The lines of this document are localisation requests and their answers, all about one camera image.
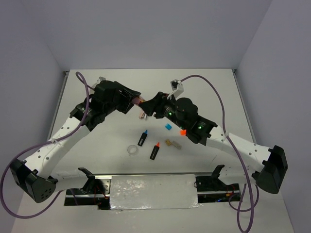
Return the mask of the pink marker pack bottle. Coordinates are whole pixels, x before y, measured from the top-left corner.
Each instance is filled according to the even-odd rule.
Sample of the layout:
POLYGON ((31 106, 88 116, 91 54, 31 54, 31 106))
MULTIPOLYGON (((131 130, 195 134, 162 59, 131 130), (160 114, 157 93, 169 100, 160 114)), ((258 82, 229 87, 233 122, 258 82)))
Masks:
POLYGON ((135 97, 133 100, 132 100, 132 103, 134 105, 140 105, 141 103, 145 102, 145 99, 142 98, 141 96, 139 97, 135 97))

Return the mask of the black blue-tip highlighter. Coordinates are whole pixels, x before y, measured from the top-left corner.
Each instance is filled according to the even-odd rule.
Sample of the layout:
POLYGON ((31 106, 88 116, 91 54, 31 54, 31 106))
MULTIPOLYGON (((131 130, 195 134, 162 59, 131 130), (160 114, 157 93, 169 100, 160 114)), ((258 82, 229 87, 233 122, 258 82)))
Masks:
POLYGON ((139 139, 139 141, 138 141, 138 146, 141 147, 141 146, 144 144, 144 142, 145 142, 147 136, 148 136, 148 130, 145 130, 145 131, 142 133, 142 135, 141 135, 141 137, 140 137, 140 139, 139 139))

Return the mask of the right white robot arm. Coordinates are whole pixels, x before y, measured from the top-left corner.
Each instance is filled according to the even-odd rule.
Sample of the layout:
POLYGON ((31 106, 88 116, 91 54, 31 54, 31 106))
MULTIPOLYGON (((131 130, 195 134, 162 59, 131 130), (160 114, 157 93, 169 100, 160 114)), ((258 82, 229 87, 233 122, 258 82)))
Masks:
POLYGON ((237 157, 243 164, 244 174, 229 175, 229 169, 218 165, 211 178, 212 186, 222 190, 231 183, 250 182, 270 194, 277 194, 288 170, 285 151, 280 146, 272 148, 247 141, 198 114, 198 107, 189 98, 168 98, 163 92, 148 101, 139 103, 147 116, 167 118, 186 131, 194 144, 202 144, 237 157))

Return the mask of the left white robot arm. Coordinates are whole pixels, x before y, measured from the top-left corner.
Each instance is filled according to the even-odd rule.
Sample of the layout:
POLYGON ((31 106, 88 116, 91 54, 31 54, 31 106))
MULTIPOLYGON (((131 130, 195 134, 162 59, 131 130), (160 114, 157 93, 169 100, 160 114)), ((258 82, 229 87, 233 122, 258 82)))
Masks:
POLYGON ((118 82, 101 81, 95 91, 87 95, 70 113, 63 126, 52 136, 47 145, 24 161, 15 159, 10 170, 15 182, 36 203, 47 200, 52 193, 71 188, 91 193, 95 189, 95 176, 86 168, 55 172, 60 160, 86 137, 105 118, 117 110, 124 114, 134 106, 140 92, 118 82))

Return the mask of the pink mini stapler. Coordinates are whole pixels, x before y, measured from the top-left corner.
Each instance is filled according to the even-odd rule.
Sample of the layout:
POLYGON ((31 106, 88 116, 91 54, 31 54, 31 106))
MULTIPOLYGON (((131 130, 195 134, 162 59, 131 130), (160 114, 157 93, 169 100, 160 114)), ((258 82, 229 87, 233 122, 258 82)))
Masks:
POLYGON ((144 119, 144 120, 148 119, 148 116, 146 115, 145 112, 141 112, 138 117, 139 117, 139 119, 144 119))

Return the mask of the tan small eraser block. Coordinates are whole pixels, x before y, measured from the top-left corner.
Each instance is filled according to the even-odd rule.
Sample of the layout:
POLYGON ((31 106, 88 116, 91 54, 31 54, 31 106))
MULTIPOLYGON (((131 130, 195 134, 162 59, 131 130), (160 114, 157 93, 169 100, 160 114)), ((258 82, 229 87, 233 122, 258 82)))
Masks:
POLYGON ((165 143, 166 143, 167 146, 170 146, 170 145, 172 144, 171 141, 170 141, 169 139, 166 139, 166 140, 165 140, 165 143))

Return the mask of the black orange-tip highlighter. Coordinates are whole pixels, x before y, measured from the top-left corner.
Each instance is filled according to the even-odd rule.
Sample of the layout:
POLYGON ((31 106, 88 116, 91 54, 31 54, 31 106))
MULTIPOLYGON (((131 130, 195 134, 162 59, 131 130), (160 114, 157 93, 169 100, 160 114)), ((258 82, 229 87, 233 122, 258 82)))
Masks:
POLYGON ((158 142, 158 143, 154 146, 154 148, 153 148, 153 150, 152 150, 152 153, 151 153, 151 155, 150 155, 150 159, 151 159, 151 160, 154 160, 154 159, 156 158, 156 155, 157 155, 159 149, 160 149, 160 142, 158 142))

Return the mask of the grey flat eraser piece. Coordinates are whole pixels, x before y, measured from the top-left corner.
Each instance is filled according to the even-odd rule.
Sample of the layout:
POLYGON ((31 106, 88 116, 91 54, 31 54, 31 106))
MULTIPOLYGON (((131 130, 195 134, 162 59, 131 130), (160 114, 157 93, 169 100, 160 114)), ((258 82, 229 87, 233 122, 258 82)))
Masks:
POLYGON ((182 148, 182 146, 178 142, 176 142, 176 141, 172 141, 172 145, 174 147, 176 147, 178 150, 180 150, 182 148))

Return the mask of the clear tape roll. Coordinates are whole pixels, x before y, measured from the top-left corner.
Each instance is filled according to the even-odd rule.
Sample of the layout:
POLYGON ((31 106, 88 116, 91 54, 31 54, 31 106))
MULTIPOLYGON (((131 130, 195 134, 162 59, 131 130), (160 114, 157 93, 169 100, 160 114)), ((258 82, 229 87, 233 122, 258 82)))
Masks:
POLYGON ((138 153, 138 147, 136 145, 130 145, 127 148, 127 152, 129 156, 135 156, 138 153))

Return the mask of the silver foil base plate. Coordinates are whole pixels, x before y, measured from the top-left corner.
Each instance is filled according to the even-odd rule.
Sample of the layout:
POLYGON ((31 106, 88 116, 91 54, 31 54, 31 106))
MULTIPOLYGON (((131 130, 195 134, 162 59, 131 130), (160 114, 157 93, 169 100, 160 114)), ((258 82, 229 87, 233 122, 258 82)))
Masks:
POLYGON ((67 190, 65 206, 100 210, 191 209, 203 203, 240 200, 238 184, 225 185, 203 174, 98 175, 89 191, 67 190))

